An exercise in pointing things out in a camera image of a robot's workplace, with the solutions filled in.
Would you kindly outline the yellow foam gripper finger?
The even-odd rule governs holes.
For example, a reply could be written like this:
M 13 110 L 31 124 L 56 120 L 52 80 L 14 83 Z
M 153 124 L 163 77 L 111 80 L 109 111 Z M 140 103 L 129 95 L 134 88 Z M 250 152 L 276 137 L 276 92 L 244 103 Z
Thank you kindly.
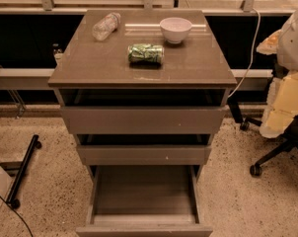
M 277 30 L 257 46 L 257 52 L 264 55 L 276 54 L 281 30 Z
M 267 94 L 267 106 L 261 118 L 260 134 L 274 138 L 282 134 L 298 115 L 298 72 L 282 79 L 274 78 Z

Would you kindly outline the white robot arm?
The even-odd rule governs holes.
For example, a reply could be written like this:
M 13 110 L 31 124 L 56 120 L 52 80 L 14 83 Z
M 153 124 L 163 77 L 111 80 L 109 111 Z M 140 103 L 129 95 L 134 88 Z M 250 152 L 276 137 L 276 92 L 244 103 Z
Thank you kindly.
M 288 70 L 282 79 L 272 79 L 261 120 L 261 135 L 274 138 L 298 115 L 298 9 L 280 30 L 259 44 L 257 52 L 275 54 L 278 65 Z

